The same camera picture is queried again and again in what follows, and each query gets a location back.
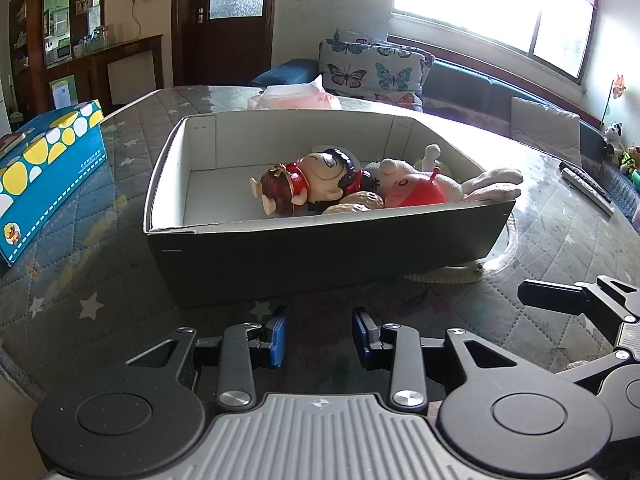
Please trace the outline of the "orange bumpy animal toy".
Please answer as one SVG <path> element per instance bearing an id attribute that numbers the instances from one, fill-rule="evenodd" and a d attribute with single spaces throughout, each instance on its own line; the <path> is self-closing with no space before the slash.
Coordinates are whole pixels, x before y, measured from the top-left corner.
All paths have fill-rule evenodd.
<path id="1" fill-rule="evenodd" d="M 366 212 L 384 208 L 384 200 L 378 193 L 360 191 L 343 197 L 337 204 L 329 206 L 324 214 L 342 214 L 343 212 Z"/>

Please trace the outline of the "red round pig toy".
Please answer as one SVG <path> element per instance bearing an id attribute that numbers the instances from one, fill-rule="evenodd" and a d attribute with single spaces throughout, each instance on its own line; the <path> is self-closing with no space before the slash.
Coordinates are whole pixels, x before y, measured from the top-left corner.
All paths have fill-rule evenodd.
<path id="1" fill-rule="evenodd" d="M 428 174 L 407 174 L 394 182 L 384 197 L 386 208 L 426 206 L 446 202 L 444 191 L 436 181 L 439 170 Z"/>

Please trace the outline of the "red dressed doll figure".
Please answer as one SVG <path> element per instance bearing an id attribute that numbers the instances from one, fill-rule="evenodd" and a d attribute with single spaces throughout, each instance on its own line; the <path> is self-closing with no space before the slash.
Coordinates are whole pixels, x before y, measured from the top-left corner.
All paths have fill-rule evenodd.
<path id="1" fill-rule="evenodd" d="M 346 196 L 374 192 L 378 181 L 360 166 L 355 156 L 342 148 L 311 152 L 294 162 L 278 162 L 259 180 L 250 179 L 250 189 L 262 201 L 267 216 L 294 216 L 300 208 L 324 211 Z"/>

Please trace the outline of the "grey cardboard box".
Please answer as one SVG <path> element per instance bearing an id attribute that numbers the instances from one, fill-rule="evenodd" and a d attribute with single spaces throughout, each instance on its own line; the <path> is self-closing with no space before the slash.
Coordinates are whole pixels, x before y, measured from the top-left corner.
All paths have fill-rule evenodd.
<path id="1" fill-rule="evenodd" d="M 431 143 L 459 178 L 480 174 L 420 114 L 236 110 L 182 118 L 157 159 L 143 229 L 180 307 L 310 292 L 486 257 L 509 202 L 462 202 L 292 217 L 265 214 L 250 179 L 316 148 L 360 162 L 414 162 Z"/>

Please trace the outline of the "grey remote control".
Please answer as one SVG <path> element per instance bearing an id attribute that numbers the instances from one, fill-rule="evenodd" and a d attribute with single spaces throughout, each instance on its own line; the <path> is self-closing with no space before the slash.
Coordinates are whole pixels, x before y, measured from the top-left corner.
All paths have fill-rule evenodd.
<path id="1" fill-rule="evenodd" d="M 582 177 L 579 177 L 574 169 L 570 166 L 567 166 L 565 162 L 560 163 L 560 170 L 563 180 L 565 180 L 568 184 L 573 185 L 574 188 L 577 188 L 579 192 L 589 198 L 605 214 L 607 214 L 609 217 L 612 217 L 615 212 L 615 208 L 610 202 L 605 199 L 602 194 L 600 194 Z"/>

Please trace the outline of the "pile of plush toys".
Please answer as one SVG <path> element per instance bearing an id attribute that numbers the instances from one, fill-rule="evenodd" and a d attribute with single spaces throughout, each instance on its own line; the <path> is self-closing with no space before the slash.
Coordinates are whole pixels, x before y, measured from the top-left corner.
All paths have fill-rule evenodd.
<path id="1" fill-rule="evenodd" d="M 612 163 L 639 188 L 640 179 L 640 152 L 638 146 L 624 148 L 620 139 L 622 138 L 623 123 L 613 122 L 604 132 L 606 150 L 611 156 Z"/>

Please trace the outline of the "white cushion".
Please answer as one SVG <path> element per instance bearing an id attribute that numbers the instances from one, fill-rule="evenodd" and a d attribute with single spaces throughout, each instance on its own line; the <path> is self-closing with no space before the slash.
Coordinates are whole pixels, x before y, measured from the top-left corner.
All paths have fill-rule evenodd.
<path id="1" fill-rule="evenodd" d="M 510 137 L 575 166 L 582 164 L 579 116 L 512 96 Z"/>

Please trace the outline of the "pink white plastic bag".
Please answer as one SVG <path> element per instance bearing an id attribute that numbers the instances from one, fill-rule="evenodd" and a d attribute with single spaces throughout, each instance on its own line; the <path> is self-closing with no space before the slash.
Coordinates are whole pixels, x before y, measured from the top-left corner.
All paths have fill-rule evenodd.
<path id="1" fill-rule="evenodd" d="M 247 100 L 249 110 L 340 110 L 337 96 L 326 92 L 322 76 L 306 84 L 273 84 Z"/>

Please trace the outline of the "blue sofa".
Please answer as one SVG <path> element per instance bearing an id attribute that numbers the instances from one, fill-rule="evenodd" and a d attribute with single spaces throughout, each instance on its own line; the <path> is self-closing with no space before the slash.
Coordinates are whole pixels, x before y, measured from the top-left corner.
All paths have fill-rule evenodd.
<path id="1" fill-rule="evenodd" d="M 436 115 L 508 136 L 511 133 L 512 100 L 519 98 L 548 106 L 536 94 L 477 70 L 439 58 L 422 88 L 423 110 Z M 579 123 L 582 168 L 598 182 L 635 228 L 639 226 L 639 191 L 612 163 L 605 138 L 589 122 Z"/>

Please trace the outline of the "blue yellow dotted box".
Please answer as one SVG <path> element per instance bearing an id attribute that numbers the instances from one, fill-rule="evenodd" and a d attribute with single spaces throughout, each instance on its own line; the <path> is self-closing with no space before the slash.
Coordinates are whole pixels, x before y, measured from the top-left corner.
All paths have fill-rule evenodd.
<path id="1" fill-rule="evenodd" d="M 50 110 L 1 156 L 1 259 L 13 266 L 46 221 L 106 161 L 98 100 Z"/>

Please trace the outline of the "butterfly print pillow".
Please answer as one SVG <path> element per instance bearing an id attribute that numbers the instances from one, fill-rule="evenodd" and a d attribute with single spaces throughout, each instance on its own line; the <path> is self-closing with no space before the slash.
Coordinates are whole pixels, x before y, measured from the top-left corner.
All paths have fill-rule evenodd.
<path id="1" fill-rule="evenodd" d="M 422 112 L 422 91 L 435 58 L 431 52 L 359 37 L 337 29 L 319 44 L 323 88 L 336 96 Z"/>

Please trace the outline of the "orange pinwheel toy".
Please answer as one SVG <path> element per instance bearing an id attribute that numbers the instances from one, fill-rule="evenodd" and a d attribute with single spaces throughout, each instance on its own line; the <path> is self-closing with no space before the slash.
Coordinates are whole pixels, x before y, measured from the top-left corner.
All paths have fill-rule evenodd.
<path id="1" fill-rule="evenodd" d="M 626 90 L 625 79 L 622 74 L 617 74 L 615 78 L 612 79 L 610 88 L 608 89 L 608 96 L 606 97 L 605 104 L 603 107 L 602 116 L 600 119 L 600 125 L 604 126 L 605 118 L 610 114 L 610 104 L 612 100 L 619 99 L 624 95 Z"/>

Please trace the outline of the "dark wooden door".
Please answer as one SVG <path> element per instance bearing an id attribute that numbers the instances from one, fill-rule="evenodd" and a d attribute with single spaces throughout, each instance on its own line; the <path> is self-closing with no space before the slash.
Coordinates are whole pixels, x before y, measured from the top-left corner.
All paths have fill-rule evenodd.
<path id="1" fill-rule="evenodd" d="M 276 0 L 171 0 L 176 86 L 247 86 L 271 66 Z"/>

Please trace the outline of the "dark wooden cabinet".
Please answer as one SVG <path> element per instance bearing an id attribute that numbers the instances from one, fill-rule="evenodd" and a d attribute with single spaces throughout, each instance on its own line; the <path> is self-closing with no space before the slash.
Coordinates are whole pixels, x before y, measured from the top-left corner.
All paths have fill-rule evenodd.
<path id="1" fill-rule="evenodd" d="M 1 70 L 8 109 L 30 119 L 74 102 L 107 110 L 170 86 L 171 0 L 1 0 Z"/>

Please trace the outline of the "window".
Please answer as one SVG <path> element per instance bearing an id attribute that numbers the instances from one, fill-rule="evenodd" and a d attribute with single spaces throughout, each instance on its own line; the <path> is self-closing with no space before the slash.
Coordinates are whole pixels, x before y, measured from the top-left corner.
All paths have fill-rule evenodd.
<path id="1" fill-rule="evenodd" d="M 468 32 L 578 82 L 598 0 L 394 0 L 400 15 Z"/>

